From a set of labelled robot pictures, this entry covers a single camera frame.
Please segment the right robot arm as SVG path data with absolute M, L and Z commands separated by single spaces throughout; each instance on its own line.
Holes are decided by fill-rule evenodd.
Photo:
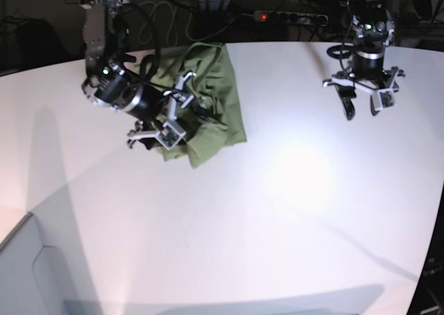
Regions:
M 187 132 L 178 121 L 178 112 L 195 100 L 186 84 L 196 73 L 176 76 L 172 87 L 152 81 L 161 61 L 158 34 L 151 17 L 133 0 L 79 0 L 79 4 L 86 11 L 82 90 L 87 100 L 135 118 L 135 127 L 127 134 L 129 148 L 140 142 L 147 149 L 161 146 L 170 151 L 183 144 Z M 124 8 L 139 14 L 153 33 L 154 52 L 142 58 L 138 72 L 126 66 L 136 58 L 126 53 L 129 27 Z

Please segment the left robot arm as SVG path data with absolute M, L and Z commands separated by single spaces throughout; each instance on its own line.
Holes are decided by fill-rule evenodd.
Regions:
M 357 92 L 370 97 L 370 111 L 375 117 L 396 105 L 397 78 L 405 72 L 399 67 L 384 68 L 387 48 L 395 33 L 395 22 L 384 0 L 347 0 L 348 24 L 340 44 L 327 49 L 329 57 L 339 61 L 341 70 L 323 81 L 333 86 L 343 106 L 346 119 L 355 117 L 352 102 Z

